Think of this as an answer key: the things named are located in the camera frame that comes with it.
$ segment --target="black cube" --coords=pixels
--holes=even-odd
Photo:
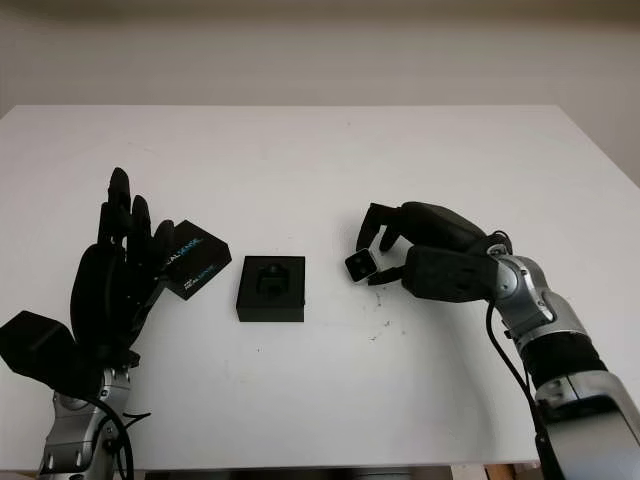
[[[354,282],[359,282],[378,271],[376,261],[366,248],[358,250],[344,261]]]
[[[304,322],[304,257],[244,258],[236,310],[241,322]]]

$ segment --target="black cable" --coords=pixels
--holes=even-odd
[[[150,415],[151,415],[151,412],[141,413],[140,415],[129,415],[129,414],[123,413],[122,414],[123,417],[133,418],[133,420],[131,420],[129,423],[125,424],[125,428],[128,429],[131,425],[139,422],[140,420],[144,420],[145,418],[147,418]]]
[[[507,247],[507,253],[509,255],[513,255],[513,248],[511,246],[511,238],[509,238],[509,235],[507,234],[507,232],[505,232],[504,230],[496,230],[495,232],[493,232],[494,235],[501,235],[505,238],[505,240],[507,241],[507,244],[505,245]]]
[[[129,439],[129,434],[127,433],[127,428],[120,420],[118,414],[106,403],[102,400],[98,400],[95,397],[85,397],[83,400],[89,402],[92,405],[95,405],[100,410],[102,410],[106,417],[109,418],[111,422],[113,422],[116,430],[118,430],[118,443],[122,444],[122,448],[124,449],[124,458],[127,463],[126,475],[124,475],[124,471],[120,470],[120,476],[122,480],[134,480],[133,479],[133,449],[131,448],[131,440]]]
[[[96,448],[96,443],[98,441],[98,437],[100,436],[100,432],[102,432],[102,429],[104,428],[104,426],[111,420],[111,417],[109,417],[108,415],[105,415],[104,417],[102,417],[100,419],[100,422],[98,423],[98,426],[96,427],[96,431],[93,434],[93,439],[91,440],[91,449],[95,450]],[[111,440],[108,440],[108,447],[107,448],[108,451],[113,451],[114,449],[114,442],[112,442]],[[118,462],[118,473],[120,474],[120,478],[124,480],[125,475],[124,475],[124,470],[122,468],[122,459],[120,458],[120,450],[121,448],[118,448],[117,452],[116,452],[116,460]]]
[[[129,427],[130,427],[131,425],[133,425],[133,424],[134,424],[134,423],[136,423],[136,422],[139,422],[139,421],[140,421],[140,420],[142,420],[142,419],[147,418],[147,417],[148,417],[148,416],[150,416],[150,415],[151,415],[151,412],[141,413],[141,414],[138,414],[138,415],[133,415],[133,414],[131,414],[131,413],[126,413],[126,412],[124,412],[124,413],[122,414],[122,416],[123,416],[123,417],[125,417],[125,418],[132,418],[132,419],[133,419],[133,420],[131,420],[130,422],[128,422],[127,424],[125,424],[124,428],[125,428],[125,429],[129,429]],[[116,457],[116,465],[118,466],[118,473],[120,474],[120,478],[123,478],[123,479],[124,479],[124,478],[125,478],[125,477],[124,477],[124,474],[123,474],[123,472],[124,472],[124,467],[122,466],[122,457],[120,456],[120,450],[121,450],[121,449],[122,449],[122,447],[120,446],[120,437],[118,437],[118,439],[116,440],[116,443],[115,443],[115,447],[114,447],[114,450],[115,450],[114,455],[115,455],[115,457]]]
[[[524,364],[524,360],[522,361],[522,369],[524,370],[524,381],[525,381],[525,384],[527,385],[527,391],[530,392],[531,391],[531,382],[530,382],[531,377],[529,376],[529,372],[527,371],[527,366]]]
[[[527,387],[527,384],[522,379],[522,376],[518,373],[518,371],[516,370],[516,367],[513,365],[513,363],[505,353],[505,351],[502,349],[502,347],[498,343],[498,340],[496,339],[495,334],[493,333],[493,325],[491,320],[493,318],[493,308],[495,306],[494,304],[495,302],[491,300],[489,302],[489,306],[487,307],[486,327],[487,327],[487,334],[489,335],[489,340],[491,340],[491,343],[493,347],[496,349],[496,351],[498,352],[498,355],[500,355],[500,358],[502,358],[502,361],[507,365],[507,368],[509,369],[511,374],[516,379],[516,382],[518,382],[518,385],[522,389],[522,392],[524,393],[524,396],[527,399],[527,403],[529,404],[529,410],[531,410],[531,417],[533,419],[533,425],[535,427],[536,434],[541,434],[546,437],[547,429],[545,428],[544,423],[542,423],[542,419],[540,418],[540,414],[538,413],[536,404],[533,400],[533,397],[531,396],[531,390]]]

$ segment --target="white wall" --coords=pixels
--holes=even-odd
[[[0,0],[19,103],[558,104],[640,184],[640,3]]]

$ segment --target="small black box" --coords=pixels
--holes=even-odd
[[[229,246],[188,220],[174,230],[175,249],[165,266],[167,288],[187,300],[231,261]]]
[[[359,282],[378,271],[376,261],[366,248],[358,250],[344,261],[354,282]]]
[[[304,322],[304,257],[244,257],[241,322]]]

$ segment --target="wire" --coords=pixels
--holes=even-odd
[[[529,376],[529,371],[527,370],[527,366],[524,363],[524,360],[522,361],[522,369],[524,370],[524,381],[525,384],[527,385],[527,391],[530,392],[531,391],[531,383],[530,383],[530,376]]]
[[[505,247],[507,248],[507,253],[509,255],[513,255],[513,247],[511,246],[511,238],[509,238],[509,235],[507,234],[507,232],[505,232],[504,230],[496,230],[495,232],[493,232],[493,235],[500,235],[500,236],[504,237],[504,239],[506,240]]]
[[[138,415],[133,415],[131,413],[126,413],[124,412],[122,414],[123,417],[125,418],[132,418],[133,420],[131,420],[130,422],[128,422],[127,424],[125,424],[124,428],[125,429],[129,429],[129,427],[131,427],[133,424],[135,424],[136,422],[139,422],[140,420],[143,420],[147,417],[149,417],[151,415],[151,412],[147,412],[147,413],[141,413]],[[119,441],[120,441],[120,437],[118,437],[118,439],[116,440],[116,446],[115,446],[115,457],[116,457],[116,465],[118,466],[118,473],[120,474],[120,478],[122,478],[124,480],[124,468],[122,466],[122,457],[120,456],[120,451],[121,451],[121,447],[119,445]]]
[[[516,367],[513,365],[511,360],[509,360],[509,357],[507,356],[505,351],[502,349],[502,347],[498,343],[498,340],[496,339],[495,334],[493,333],[493,324],[491,320],[493,318],[494,306],[495,306],[495,302],[492,300],[489,302],[489,306],[487,307],[486,327],[487,327],[487,334],[489,335],[489,340],[491,340],[491,343],[493,347],[496,349],[496,351],[498,352],[498,355],[500,355],[500,358],[502,358],[502,361],[507,365],[507,368],[509,369],[511,374],[516,379],[516,382],[518,382],[518,385],[522,389],[522,392],[524,393],[524,396],[527,399],[527,403],[529,404],[529,410],[531,410],[531,417],[533,419],[533,426],[535,427],[536,433],[544,435],[546,437],[547,429],[545,428],[544,423],[540,418],[540,414],[538,413],[538,409],[536,408],[536,404],[533,401],[533,397],[531,396],[531,390],[527,386],[528,377],[529,377],[528,374],[525,374],[527,376],[527,383],[525,383],[525,381],[522,379],[522,376],[518,373],[518,371],[516,370]]]
[[[126,475],[124,474],[124,469],[122,469],[122,461],[119,462],[118,467],[119,467],[119,472],[120,472],[120,477],[122,477],[122,480],[133,480],[133,449],[131,448],[131,440],[129,439],[129,434],[127,433],[127,428],[125,427],[124,423],[122,423],[122,420],[120,420],[120,417],[118,416],[118,414],[106,403],[104,403],[102,400],[98,400],[95,397],[85,397],[83,398],[83,400],[89,402],[92,405],[95,405],[96,407],[98,407],[100,410],[102,410],[105,414],[106,417],[108,417],[108,419],[113,422],[114,426],[116,427],[116,430],[118,430],[118,444],[122,444],[122,448],[124,449],[124,458],[126,461]],[[100,428],[102,428],[104,426],[106,422],[100,422],[99,426]],[[118,448],[118,455],[117,455],[117,459],[119,459],[120,457],[120,448]]]

